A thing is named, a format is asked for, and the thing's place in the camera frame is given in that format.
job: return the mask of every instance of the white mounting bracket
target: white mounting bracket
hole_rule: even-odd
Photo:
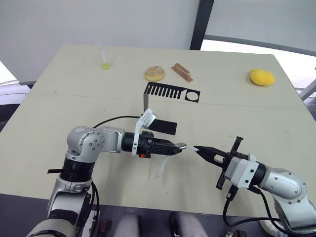
[[[248,160],[233,157],[225,172],[225,178],[237,188],[249,188],[258,166],[253,154],[248,154]]]
[[[140,129],[142,127],[148,128],[150,124],[156,119],[156,115],[154,114],[154,111],[152,111],[150,108],[147,108],[145,112],[140,116],[140,118],[136,122],[135,127],[135,135],[134,135],[134,141],[133,141],[133,148],[132,148],[132,155],[136,155],[137,153],[137,147],[138,147],[138,138]]]

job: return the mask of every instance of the robotic arm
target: robotic arm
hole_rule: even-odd
[[[227,199],[233,200],[238,188],[256,192],[254,186],[271,193],[275,209],[287,231],[296,234],[316,233],[316,210],[307,198],[306,183],[296,174],[281,168],[271,168],[256,161],[254,155],[238,153],[242,141],[237,137],[229,153],[213,147],[194,146],[207,162],[223,169],[216,187],[222,189],[226,179],[232,188]],[[220,162],[216,155],[223,157]]]
[[[151,132],[139,134],[140,128],[147,128],[155,118],[153,111],[147,109],[138,119],[135,133],[108,126],[79,126],[71,130],[63,168],[49,171],[60,175],[48,204],[47,219],[35,226],[27,237],[76,236],[90,213],[91,194],[88,190],[94,164],[101,152],[133,151],[142,158],[150,158],[151,154],[171,156],[181,152],[186,147],[184,143],[173,144],[157,139]]]

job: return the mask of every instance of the wall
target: wall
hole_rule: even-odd
[[[0,60],[37,80],[62,44],[188,49],[198,0],[0,0]]]
[[[316,51],[315,0],[215,0],[206,35]]]

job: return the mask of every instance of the table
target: table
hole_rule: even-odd
[[[272,167],[284,167],[306,181],[309,199],[316,204],[314,166],[316,124],[272,55],[171,49],[104,47],[111,63],[101,69],[94,46],[66,45],[52,60],[31,92],[0,133],[0,193],[33,198],[50,197],[67,150],[67,134],[79,125],[94,126],[122,115],[140,115],[143,78],[147,67],[166,71],[161,83],[201,91],[198,103],[149,96],[158,119],[178,123],[175,136],[155,137],[189,146],[213,146],[229,151],[236,136],[244,140],[240,152],[252,153]],[[194,79],[187,83],[170,69],[187,68]],[[252,68],[272,72],[272,86],[249,80]],[[108,125],[133,131],[135,119]],[[229,189],[215,188],[221,169],[192,150],[171,157],[156,179],[163,156],[151,159],[129,153],[102,153],[93,179],[101,204],[221,214]],[[240,190],[230,215],[262,216],[258,195]]]

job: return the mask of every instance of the black cable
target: black cable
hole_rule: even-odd
[[[93,128],[97,128],[98,126],[106,123],[106,122],[110,122],[110,121],[113,121],[113,120],[116,120],[116,119],[121,119],[121,118],[133,118],[133,119],[139,119],[139,116],[119,116],[119,117],[115,117],[115,118],[111,118],[111,119],[108,119],[108,120],[105,120],[103,122],[100,122],[99,124],[95,125]]]
[[[276,227],[279,231],[287,234],[288,236],[293,236],[293,237],[315,237],[316,236],[316,233],[314,234],[295,234],[295,233],[292,233],[292,232],[289,232],[289,231],[286,231],[284,229],[282,229],[280,226],[278,226],[275,222],[274,222],[274,219],[272,218],[272,215],[271,215],[271,212],[270,212],[270,209],[269,209],[269,205],[268,205],[268,202],[267,202],[267,199],[265,197],[265,195],[260,191],[259,194],[261,195],[262,199],[263,199],[263,202],[265,204],[265,207],[266,207],[266,211],[267,211],[267,214],[270,218],[270,221],[271,223],[274,225],[274,227]]]
[[[95,189],[94,187],[92,187],[92,197],[91,197],[91,202],[90,202],[90,211],[89,211],[89,214],[93,208],[93,203],[94,203],[94,195],[95,195]],[[83,227],[85,226],[87,220],[83,223],[83,225],[79,228],[79,230],[77,231],[77,234],[76,234],[76,237],[79,237],[82,230],[83,230]]]
[[[90,234],[90,237],[93,237],[94,233],[95,233],[95,230],[98,226],[98,221],[99,221],[99,205],[100,205],[100,200],[99,200],[99,193],[98,193],[98,189],[97,187],[95,186],[94,182],[91,183],[91,186],[92,188],[94,189],[95,191],[95,196],[97,198],[97,204],[96,204],[96,215],[95,215],[95,220],[94,220],[94,225],[92,227],[92,230],[91,230],[91,234]]]
[[[247,222],[251,222],[251,221],[265,221],[265,220],[268,220],[270,221],[271,219],[269,217],[255,217],[255,218],[247,218],[247,219],[244,219],[244,220],[241,220],[241,221],[237,221],[237,222],[234,222],[234,223],[229,223],[228,220],[227,220],[227,210],[228,210],[228,206],[230,204],[230,200],[226,200],[226,203],[225,203],[225,206],[224,206],[224,210],[223,210],[223,220],[225,222],[225,224],[228,226],[228,227],[234,227],[234,226],[237,226],[237,225],[240,225],[240,224],[243,224],[243,223],[247,223]],[[280,221],[280,219],[277,219],[277,218],[272,218],[273,220],[275,221]]]

